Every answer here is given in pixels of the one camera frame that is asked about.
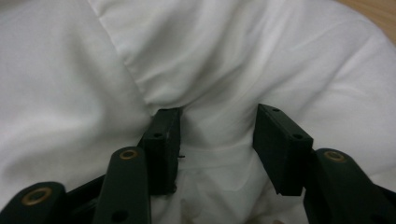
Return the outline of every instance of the white fabric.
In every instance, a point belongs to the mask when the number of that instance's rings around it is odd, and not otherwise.
[[[257,104],[396,190],[396,50],[330,0],[0,1],[0,207],[73,189],[184,107],[177,193],[153,223],[306,223],[251,147]]]

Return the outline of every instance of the white sheet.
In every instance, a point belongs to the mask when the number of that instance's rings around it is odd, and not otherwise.
[[[258,103],[396,190],[396,50],[330,0],[0,2],[0,207],[73,189],[184,107],[177,193],[153,223],[306,223],[251,148]]]

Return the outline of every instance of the white cloth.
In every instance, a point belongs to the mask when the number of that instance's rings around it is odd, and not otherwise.
[[[184,107],[177,193],[153,223],[306,223],[251,147],[257,104],[396,190],[396,50],[330,0],[3,0],[0,207],[102,175],[160,108]]]

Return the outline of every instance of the wooden table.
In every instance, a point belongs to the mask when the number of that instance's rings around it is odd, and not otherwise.
[[[396,45],[396,0],[339,0],[377,24]]]

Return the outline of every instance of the wooden surface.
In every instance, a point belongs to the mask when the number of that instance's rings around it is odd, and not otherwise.
[[[339,0],[376,23],[396,45],[396,0]]]

